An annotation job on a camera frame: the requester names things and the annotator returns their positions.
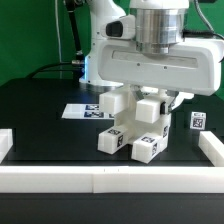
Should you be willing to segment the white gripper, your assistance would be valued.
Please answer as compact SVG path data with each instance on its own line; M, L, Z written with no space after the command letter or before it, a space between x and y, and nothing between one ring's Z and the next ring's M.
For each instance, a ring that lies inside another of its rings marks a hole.
M224 41L218 39L187 38L166 55L140 53L132 41L107 40L99 47L98 73L104 80L133 84L130 90L136 100L144 99L139 86L166 89L160 105L165 115L174 109L179 92L216 92L223 58Z

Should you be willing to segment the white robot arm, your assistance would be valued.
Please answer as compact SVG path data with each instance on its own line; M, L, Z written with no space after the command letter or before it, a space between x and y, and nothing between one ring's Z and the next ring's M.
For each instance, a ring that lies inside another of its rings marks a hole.
M76 8L88 5L94 46L82 52ZM123 83L210 96L221 82L224 41L215 32L185 28L189 0L65 0L75 61L94 85Z

